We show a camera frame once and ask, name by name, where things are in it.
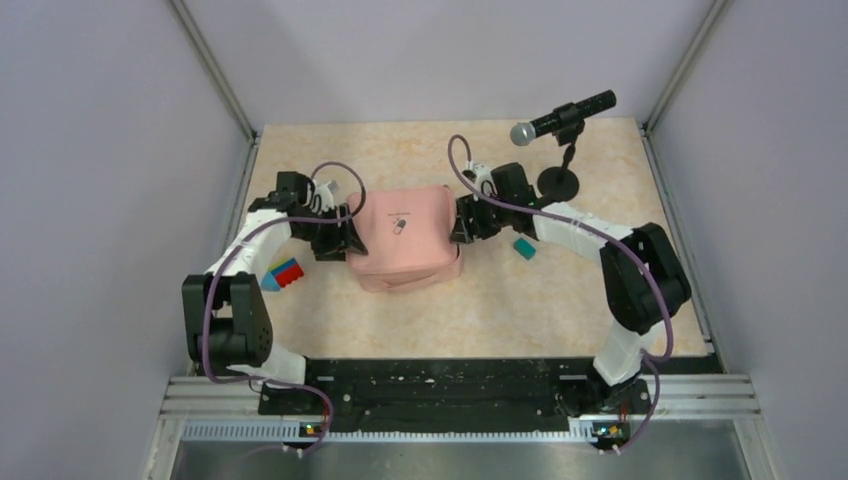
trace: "gray wall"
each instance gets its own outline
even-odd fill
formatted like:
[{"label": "gray wall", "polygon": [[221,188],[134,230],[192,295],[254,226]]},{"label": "gray wall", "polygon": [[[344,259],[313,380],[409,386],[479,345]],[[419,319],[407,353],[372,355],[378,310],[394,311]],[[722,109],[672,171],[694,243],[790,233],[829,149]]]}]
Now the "gray wall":
[{"label": "gray wall", "polygon": [[138,478],[245,144],[164,1],[0,5],[0,478]]},{"label": "gray wall", "polygon": [[792,478],[844,478],[848,4],[735,2],[656,135],[735,370]]},{"label": "gray wall", "polygon": [[608,88],[646,119],[707,0],[187,1],[248,117],[536,117]]}]

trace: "microphone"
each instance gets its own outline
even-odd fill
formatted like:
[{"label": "microphone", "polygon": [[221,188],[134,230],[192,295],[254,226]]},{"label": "microphone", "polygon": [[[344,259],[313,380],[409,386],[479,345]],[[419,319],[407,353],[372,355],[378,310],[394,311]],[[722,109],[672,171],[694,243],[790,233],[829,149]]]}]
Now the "microphone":
[{"label": "microphone", "polygon": [[566,103],[561,107],[555,108],[552,113],[544,117],[539,117],[526,123],[515,124],[509,132],[509,138],[516,146],[524,147],[542,135],[549,133],[557,134],[566,129],[573,130],[573,132],[563,132],[567,135],[563,139],[558,139],[560,140],[560,145],[564,145],[576,139],[577,135],[583,131],[583,126],[581,125],[583,120],[604,110],[609,110],[615,106],[615,103],[615,93],[612,90],[599,93],[581,102]]}]

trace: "beige table surface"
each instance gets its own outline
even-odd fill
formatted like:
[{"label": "beige table surface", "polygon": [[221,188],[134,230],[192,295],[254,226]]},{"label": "beige table surface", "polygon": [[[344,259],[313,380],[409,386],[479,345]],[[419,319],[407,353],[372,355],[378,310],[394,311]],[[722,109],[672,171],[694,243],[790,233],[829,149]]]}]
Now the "beige table surface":
[{"label": "beige table surface", "polygon": [[[515,121],[269,125],[262,134],[248,203],[273,190],[276,172],[311,174],[326,160],[348,163],[368,189],[428,184],[466,192],[447,163],[454,133],[468,138],[477,162],[491,168],[517,161],[528,181],[558,164],[562,149],[551,136],[515,147]],[[458,161],[464,151],[457,145]],[[572,169],[580,193],[570,203],[631,226],[666,226],[636,122],[589,119]],[[340,198],[356,189],[350,175],[328,168]],[[536,256],[513,250],[519,235],[500,235],[463,247],[465,267],[450,282],[409,293],[367,293],[341,262],[316,262],[309,245],[289,241],[278,257],[294,256],[306,275],[280,292],[264,294],[275,340],[310,357],[559,357],[591,356],[609,331],[601,270],[564,247],[530,240]],[[673,320],[675,355],[705,355],[691,302]],[[664,348],[662,340],[654,350]]]}]

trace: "round stand base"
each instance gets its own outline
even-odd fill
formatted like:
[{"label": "round stand base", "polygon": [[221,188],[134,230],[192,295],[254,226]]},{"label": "round stand base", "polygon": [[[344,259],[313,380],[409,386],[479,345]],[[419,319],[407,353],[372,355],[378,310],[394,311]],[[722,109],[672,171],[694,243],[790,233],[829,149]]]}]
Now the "round stand base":
[{"label": "round stand base", "polygon": [[536,188],[542,195],[549,195],[558,202],[567,202],[577,196],[580,181],[571,170],[562,167],[546,168],[536,180]]}]

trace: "pink pouch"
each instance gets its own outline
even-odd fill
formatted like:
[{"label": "pink pouch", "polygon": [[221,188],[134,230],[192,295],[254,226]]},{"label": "pink pouch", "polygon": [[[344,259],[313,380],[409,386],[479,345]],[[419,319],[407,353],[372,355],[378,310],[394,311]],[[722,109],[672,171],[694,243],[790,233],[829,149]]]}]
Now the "pink pouch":
[{"label": "pink pouch", "polygon": [[[351,210],[360,194],[347,199]],[[450,243],[456,200],[448,187],[368,192],[353,225],[368,255],[347,254],[347,264],[368,292],[407,292],[456,278],[459,247]]]}]

